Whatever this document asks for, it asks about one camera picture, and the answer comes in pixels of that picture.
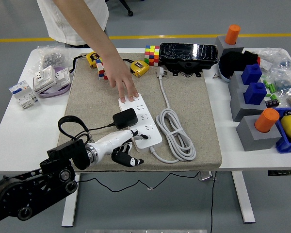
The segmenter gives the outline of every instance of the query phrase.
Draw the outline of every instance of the human arm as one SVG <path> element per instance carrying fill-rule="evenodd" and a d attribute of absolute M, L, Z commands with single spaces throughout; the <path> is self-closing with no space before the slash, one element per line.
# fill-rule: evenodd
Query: human arm
<path fill-rule="evenodd" d="M 103 65 L 110 86 L 116 87 L 122 102 L 125 102 L 125 89 L 130 101 L 138 96 L 131 73 L 115 46 L 101 29 L 84 0 L 53 0 L 71 27 L 103 59 Z"/>

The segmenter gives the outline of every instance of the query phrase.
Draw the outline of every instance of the beige mat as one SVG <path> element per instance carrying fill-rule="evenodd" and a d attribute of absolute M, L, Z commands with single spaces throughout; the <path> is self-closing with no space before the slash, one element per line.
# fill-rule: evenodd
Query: beige mat
<path fill-rule="evenodd" d="M 143 53 L 123 53 L 121 56 L 135 61 L 143 60 L 144 55 Z M 156 115 L 166 108 L 159 80 L 156 78 L 156 67 L 150 67 L 145 75 L 140 78 L 133 76 L 133 79 L 155 120 Z M 172 73 L 168 72 L 162 82 L 170 107 L 177 113 L 183 129 L 193 141 L 197 151 L 196 158 L 191 162 L 165 164 L 149 151 L 138 153 L 133 148 L 130 152 L 131 156 L 143 159 L 144 164 L 124 167 L 114 163 L 111 156 L 106 155 L 98 165 L 88 167 L 85 172 L 208 171 L 216 170 L 221 165 L 222 157 L 204 78 L 197 78 L 195 75 L 188 78 L 180 74 L 172 76 Z M 111 88 L 108 80 L 98 80 L 97 69 L 91 69 L 86 58 L 78 59 L 65 115 L 79 117 L 90 129 L 112 123 L 112 116 L 119 111 L 117 88 Z M 70 135 L 76 135 L 81 131 L 81 128 L 74 123 L 65 123 L 63 129 Z M 116 130 L 115 126 L 109 127 L 93 131 L 92 136 L 97 141 Z M 161 135 L 163 144 L 156 149 L 157 154 L 166 160 L 174 160 L 164 134 L 161 133 Z M 68 140 L 68 137 L 60 134 L 58 144 Z"/>

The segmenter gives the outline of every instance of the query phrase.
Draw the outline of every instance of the gray block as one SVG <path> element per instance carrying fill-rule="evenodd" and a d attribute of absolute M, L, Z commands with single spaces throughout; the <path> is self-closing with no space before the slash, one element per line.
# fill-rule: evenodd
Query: gray block
<path fill-rule="evenodd" d="M 231 97 L 237 93 L 237 89 L 247 89 L 249 85 L 244 85 L 242 80 L 242 71 L 235 71 L 231 78 L 231 81 L 228 83 L 228 89 Z"/>
<path fill-rule="evenodd" d="M 259 116 L 244 116 L 236 128 L 244 151 L 270 149 L 281 138 L 276 125 L 267 133 L 258 131 L 254 124 Z"/>
<path fill-rule="evenodd" d="M 244 116 L 259 115 L 266 108 L 265 101 L 259 105 L 246 104 L 243 96 L 245 92 L 245 89 L 236 89 L 236 93 L 229 103 L 233 121 L 240 122 Z"/>
<path fill-rule="evenodd" d="M 243 52 L 244 46 L 242 45 L 242 42 L 237 39 L 237 42 L 235 45 L 229 45 L 225 42 L 225 35 L 219 35 L 216 38 L 215 45 L 218 49 L 218 59 L 220 59 L 224 54 L 228 52 Z"/>

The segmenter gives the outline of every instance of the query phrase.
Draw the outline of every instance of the gray floor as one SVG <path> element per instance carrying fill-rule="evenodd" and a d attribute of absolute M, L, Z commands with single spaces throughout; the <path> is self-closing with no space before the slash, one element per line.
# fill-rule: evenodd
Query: gray floor
<path fill-rule="evenodd" d="M 109 36 L 225 34 L 230 24 L 239 24 L 243 34 L 291 33 L 291 1 L 127 2 L 134 12 L 133 17 L 127 16 L 119 1 L 108 2 L 110 17 L 106 32 Z M 48 37 L 36 1 L 0 1 L 0 39 L 30 37 Z M 241 40 L 248 48 L 283 48 L 291 56 L 291 37 L 247 37 Z M 164 41 L 212 44 L 215 38 L 113 42 L 118 48 L 143 48 Z M 30 52 L 47 44 L 0 43 L 0 122 L 11 98 L 8 87 L 17 83 Z M 117 190 L 138 179 L 155 186 L 167 174 L 107 172 L 84 174 L 82 178 L 97 177 Z M 180 174 L 193 176 L 195 173 Z M 231 173 L 218 172 L 214 188 L 213 232 L 291 233 L 291 176 L 268 177 L 267 171 L 246 171 L 243 174 L 256 223 L 243 224 Z M 212 182 L 171 176 L 154 191 L 147 191 L 145 186 L 138 184 L 120 193 L 112 193 L 92 181 L 81 184 L 73 228 L 60 226 L 65 203 L 61 201 L 25 222 L 12 217 L 1 221 L 0 233 L 83 233 L 86 229 L 207 229 L 210 232 L 211 188 Z"/>

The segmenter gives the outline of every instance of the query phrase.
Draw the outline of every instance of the white robotic hand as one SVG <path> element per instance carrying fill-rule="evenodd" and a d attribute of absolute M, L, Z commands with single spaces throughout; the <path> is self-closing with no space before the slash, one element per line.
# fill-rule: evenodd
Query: white robotic hand
<path fill-rule="evenodd" d="M 131 140 L 134 137 L 135 140 L 138 139 L 149 139 L 149 136 L 140 133 L 139 131 L 132 131 L 132 130 L 122 130 L 122 131 L 117 131 L 110 133 L 103 138 L 99 139 L 97 142 L 90 142 L 85 145 L 85 148 L 87 150 L 87 154 L 90 158 L 90 164 L 95 165 L 99 163 L 103 156 L 108 155 L 108 154 L 113 154 L 113 160 L 116 156 L 121 156 L 125 157 L 128 155 L 124 151 L 116 150 L 116 153 L 113 153 L 113 150 L 116 148 L 120 148 L 124 143 L 127 141 Z M 114 161 L 122 164 L 124 166 L 135 166 L 141 164 L 138 159 L 134 159 L 129 156 L 129 158 L 125 158 L 124 160 L 129 159 L 130 162 L 121 162 L 123 159 L 120 159 L 118 161 L 115 159 Z"/>

